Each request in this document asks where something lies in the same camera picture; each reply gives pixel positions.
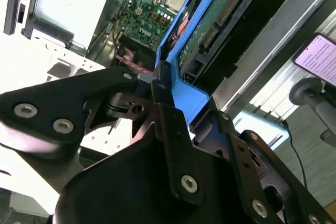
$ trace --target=black clamp arm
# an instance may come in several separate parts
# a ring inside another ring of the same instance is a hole
[[[54,162],[76,155],[85,134],[133,120],[136,143],[68,183],[56,224],[335,223],[262,139],[237,133],[225,113],[203,116],[193,146],[170,71],[160,62],[156,78],[143,78],[111,67],[0,95],[0,144]]]

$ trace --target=silver screw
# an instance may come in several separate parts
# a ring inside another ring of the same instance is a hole
[[[57,119],[52,126],[54,127],[55,131],[63,134],[68,134],[74,130],[73,123],[70,120],[64,118]]]
[[[129,73],[124,73],[124,77],[132,80],[132,76]]]
[[[267,217],[267,209],[259,200],[254,199],[252,201],[252,206],[254,211],[257,212],[257,214],[259,214],[261,217]]]
[[[166,89],[166,86],[161,84],[161,83],[159,83],[159,87],[162,88],[162,89]]]
[[[14,113],[21,118],[32,118],[37,112],[37,108],[29,103],[21,103],[14,108]]]
[[[258,136],[254,133],[250,133],[250,136],[254,139],[254,140],[258,140]]]
[[[197,183],[192,176],[183,175],[181,178],[181,184],[189,193],[194,194],[197,192]]]
[[[225,114],[225,113],[222,114],[222,117],[223,117],[225,120],[229,120],[229,119],[230,119],[230,118],[228,117],[228,115]]]
[[[316,216],[314,215],[309,215],[309,220],[311,222],[311,224],[320,224],[319,220],[316,218]]]

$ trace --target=smartphone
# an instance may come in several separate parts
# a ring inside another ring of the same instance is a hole
[[[294,64],[336,87],[336,42],[315,33],[293,57]]]

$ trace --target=motherboard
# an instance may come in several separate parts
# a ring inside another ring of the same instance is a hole
[[[124,0],[109,36],[121,35],[156,51],[185,0]]]

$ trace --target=black cable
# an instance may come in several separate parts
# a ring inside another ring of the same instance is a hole
[[[295,149],[294,145],[293,145],[293,137],[292,137],[292,133],[290,132],[289,130],[289,125],[287,123],[286,120],[284,120],[282,122],[282,124],[284,125],[284,127],[286,128],[287,132],[288,132],[288,135],[289,135],[289,144],[290,146],[292,147],[293,151],[295,152],[295,155],[296,155],[296,158],[298,159],[299,161],[299,165],[300,165],[300,168],[301,168],[301,173],[302,173],[302,181],[303,181],[303,185],[304,187],[308,190],[308,186],[307,186],[307,180],[306,180],[306,174],[305,174],[305,169],[303,167],[303,164],[302,164],[302,161],[301,161],[301,158],[299,156],[299,153],[297,152],[297,150]]]

